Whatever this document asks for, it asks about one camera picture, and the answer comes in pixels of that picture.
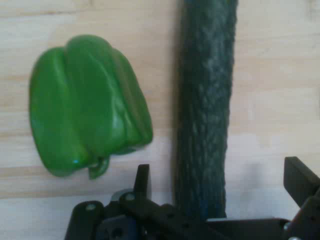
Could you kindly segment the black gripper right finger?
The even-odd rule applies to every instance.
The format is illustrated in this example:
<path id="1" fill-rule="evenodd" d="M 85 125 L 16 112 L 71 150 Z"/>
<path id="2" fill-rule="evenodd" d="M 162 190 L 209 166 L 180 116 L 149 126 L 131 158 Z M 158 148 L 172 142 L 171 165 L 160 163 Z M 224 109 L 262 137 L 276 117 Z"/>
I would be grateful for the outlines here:
<path id="1" fill-rule="evenodd" d="M 283 185 L 299 210 L 284 228 L 284 240 L 320 238 L 320 178 L 298 157 L 284 159 Z"/>

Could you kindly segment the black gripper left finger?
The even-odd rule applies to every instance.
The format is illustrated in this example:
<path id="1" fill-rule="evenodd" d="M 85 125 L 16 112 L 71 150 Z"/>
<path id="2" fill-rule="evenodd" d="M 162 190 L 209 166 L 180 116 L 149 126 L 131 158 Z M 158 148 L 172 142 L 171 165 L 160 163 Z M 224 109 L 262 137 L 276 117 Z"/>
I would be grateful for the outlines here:
<path id="1" fill-rule="evenodd" d="M 170 204 L 150 200 L 150 166 L 137 168 L 132 190 L 108 205 L 85 201 L 71 213 L 66 240 L 225 240 L 204 221 L 192 220 Z"/>

